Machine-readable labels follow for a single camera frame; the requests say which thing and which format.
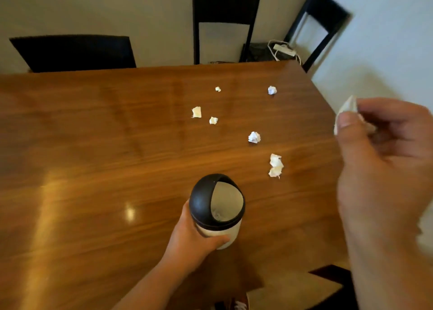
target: black chair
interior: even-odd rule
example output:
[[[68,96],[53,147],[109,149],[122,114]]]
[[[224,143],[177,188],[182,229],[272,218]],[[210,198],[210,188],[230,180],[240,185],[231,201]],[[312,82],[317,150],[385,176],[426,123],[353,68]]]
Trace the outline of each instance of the black chair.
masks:
[[[246,45],[249,46],[260,0],[192,0],[194,64],[200,64],[199,23],[237,23],[249,25]],[[244,62],[242,51],[239,61]]]
[[[127,36],[26,36],[10,41],[35,73],[136,67]]]
[[[327,36],[302,65],[304,71],[308,72],[320,53],[348,19],[349,13],[333,0],[306,0],[284,38],[285,42],[290,42],[305,13],[311,15],[328,32]]]

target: paper scrap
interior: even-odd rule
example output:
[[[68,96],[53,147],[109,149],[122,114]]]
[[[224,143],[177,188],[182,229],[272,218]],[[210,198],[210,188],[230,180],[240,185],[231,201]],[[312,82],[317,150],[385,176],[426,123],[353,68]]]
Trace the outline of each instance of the paper scrap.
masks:
[[[253,131],[249,136],[248,136],[248,141],[250,143],[255,143],[257,144],[260,141],[260,135],[258,134],[258,132]]]
[[[338,115],[342,112],[354,112],[354,113],[358,113],[358,105],[356,104],[356,96],[350,96],[343,104],[342,107],[340,107],[336,117],[335,117],[335,123],[334,123],[334,135],[336,136],[338,133],[338,127],[337,127],[337,118]],[[377,127],[374,126],[373,124],[371,124],[370,122],[366,122],[364,117],[359,114],[359,118],[362,122],[364,122],[365,124],[365,129],[367,130],[367,133],[369,135],[373,134],[376,132]]]
[[[192,109],[192,117],[201,117],[201,107],[197,106]]]
[[[277,89],[273,86],[269,86],[268,88],[268,94],[273,95],[277,93]]]
[[[269,176],[280,178],[281,171],[284,168],[283,162],[281,162],[281,156],[271,154],[271,161],[269,162],[272,166],[269,171]]]

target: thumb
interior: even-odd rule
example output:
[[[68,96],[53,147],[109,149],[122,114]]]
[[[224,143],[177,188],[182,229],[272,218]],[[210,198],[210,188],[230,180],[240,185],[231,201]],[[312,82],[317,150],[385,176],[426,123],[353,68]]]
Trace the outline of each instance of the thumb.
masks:
[[[230,242],[229,235],[221,235],[206,238],[207,245],[210,252],[215,251],[217,248],[223,246],[225,243]]]
[[[378,158],[358,113],[340,113],[337,128],[337,140],[345,164],[362,165]]]

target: wood grain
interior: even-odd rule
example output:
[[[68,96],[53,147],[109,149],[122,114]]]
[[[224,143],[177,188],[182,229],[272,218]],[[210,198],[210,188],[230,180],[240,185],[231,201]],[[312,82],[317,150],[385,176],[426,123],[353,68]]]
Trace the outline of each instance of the wood grain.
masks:
[[[333,118],[294,61],[0,76],[0,309],[109,309],[209,173],[236,182],[246,214],[170,308],[344,259]]]

